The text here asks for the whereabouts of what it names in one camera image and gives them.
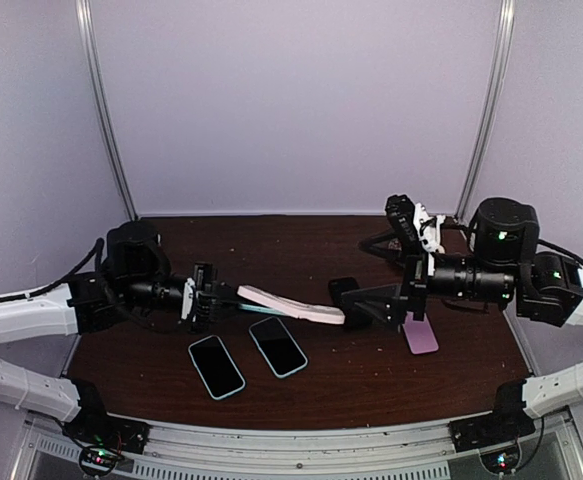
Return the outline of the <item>purple phone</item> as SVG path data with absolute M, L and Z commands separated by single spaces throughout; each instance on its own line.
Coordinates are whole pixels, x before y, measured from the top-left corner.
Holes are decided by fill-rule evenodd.
M 416 320 L 409 312 L 403 324 L 404 335 L 410 352 L 413 355 L 425 355 L 439 350 L 437 338 L 427 316 Z

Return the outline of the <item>pink phone case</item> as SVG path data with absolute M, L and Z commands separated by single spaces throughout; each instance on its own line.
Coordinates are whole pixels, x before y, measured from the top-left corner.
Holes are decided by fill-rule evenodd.
M 239 286 L 237 295 L 242 302 L 271 307 L 283 312 L 283 316 L 290 318 L 336 326 L 345 323 L 344 312 L 336 307 L 302 303 L 250 285 Z

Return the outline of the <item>dark green phone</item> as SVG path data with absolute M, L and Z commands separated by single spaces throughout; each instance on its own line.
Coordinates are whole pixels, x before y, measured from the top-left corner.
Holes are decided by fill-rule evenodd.
M 284 315 L 283 312 L 281 312 L 277 309 L 263 306 L 263 305 L 256 304 L 256 303 L 235 302 L 234 307 L 237 310 L 245 311 L 245 312 L 249 312 L 249 313 L 255 313 L 255 314 L 266 314 L 269 316 L 283 316 Z

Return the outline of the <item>black phone case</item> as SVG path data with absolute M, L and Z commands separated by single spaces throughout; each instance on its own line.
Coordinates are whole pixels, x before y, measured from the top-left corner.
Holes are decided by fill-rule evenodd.
M 347 292 L 358 290 L 359 284 L 354 277 L 340 277 L 329 280 L 327 288 L 332 305 L 340 308 L 343 305 L 343 295 Z

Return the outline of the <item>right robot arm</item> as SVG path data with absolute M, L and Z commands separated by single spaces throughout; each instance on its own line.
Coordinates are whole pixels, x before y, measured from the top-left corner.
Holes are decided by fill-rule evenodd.
M 454 224 L 408 196 L 390 196 L 385 213 L 389 230 L 362 240 L 359 248 L 401 268 L 402 281 L 374 288 L 361 288 L 351 277 L 330 281 L 346 327 L 422 322 L 431 297 L 452 307 L 462 301 L 500 310 L 515 304 L 517 316 L 534 322 L 583 326 L 583 258 L 541 239 L 532 206 L 502 197 L 483 200 L 459 228 L 466 255 L 442 245 L 443 231 Z

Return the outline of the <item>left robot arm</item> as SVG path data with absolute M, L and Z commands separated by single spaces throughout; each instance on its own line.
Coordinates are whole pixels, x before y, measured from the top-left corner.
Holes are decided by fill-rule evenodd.
M 209 263 L 173 273 L 154 225 L 128 221 L 97 239 L 85 260 L 51 284 L 0 296 L 0 344 L 53 335 L 84 335 L 133 322 L 153 331 L 153 311 L 177 315 L 174 332 L 201 333 L 215 320 L 223 283 Z M 0 403 L 32 410 L 77 429 L 94 444 L 115 424 L 90 382 L 52 378 L 0 359 Z

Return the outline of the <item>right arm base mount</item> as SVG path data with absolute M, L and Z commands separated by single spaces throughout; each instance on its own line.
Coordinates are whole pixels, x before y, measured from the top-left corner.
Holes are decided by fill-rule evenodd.
M 449 433 L 455 451 L 480 450 L 482 466 L 499 477 L 525 466 L 519 441 L 536 431 L 535 421 L 524 412 L 526 383 L 517 380 L 499 386 L 490 413 L 451 421 Z

